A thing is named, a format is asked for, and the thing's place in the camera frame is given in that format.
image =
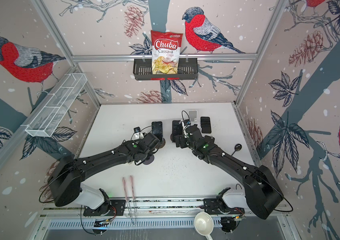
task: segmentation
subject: black basket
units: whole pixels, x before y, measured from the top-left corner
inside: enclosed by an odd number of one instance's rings
[[[198,77],[197,58],[180,58],[178,62],[177,74],[153,74],[151,70],[151,58],[134,59],[133,73],[135,80],[195,80]]]

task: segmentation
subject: white mesh shelf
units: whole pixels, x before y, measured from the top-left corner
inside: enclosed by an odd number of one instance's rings
[[[87,82],[83,73],[71,73],[66,76],[62,86],[55,93],[49,94],[52,95],[51,99],[27,127],[26,132],[29,135],[51,137]]]

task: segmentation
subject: gray floor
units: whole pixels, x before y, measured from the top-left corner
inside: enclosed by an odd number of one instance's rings
[[[277,217],[269,216],[262,220],[248,217],[241,221],[233,234],[225,233],[220,228],[214,228],[211,237],[214,240],[261,239],[283,240],[283,234]],[[44,240],[86,240],[94,239],[83,230],[49,230]],[[95,239],[105,240],[204,240],[193,228],[164,228],[139,230],[108,230],[103,236]]]

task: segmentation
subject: red and white chip bag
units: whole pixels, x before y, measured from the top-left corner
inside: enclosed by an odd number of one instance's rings
[[[161,33],[151,30],[151,42],[153,43],[151,68],[153,74],[178,73],[182,35],[182,33]]]

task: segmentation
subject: white table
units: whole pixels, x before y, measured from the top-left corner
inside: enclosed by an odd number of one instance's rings
[[[216,195],[226,187],[235,188],[238,181],[224,170],[199,160],[189,148],[176,148],[171,142],[172,121],[182,119],[182,110],[197,110],[198,119],[210,117],[212,133],[208,135],[215,137],[215,143],[230,154],[235,144],[242,144],[242,150],[234,156],[254,165],[231,103],[102,105],[80,157],[115,148],[124,139],[130,140],[134,127],[143,129],[153,121],[163,122],[166,145],[155,153],[155,160],[149,165],[121,164],[84,183],[102,188],[109,197],[124,197],[122,177],[126,177],[130,191],[130,175],[134,176],[136,197],[206,196]]]

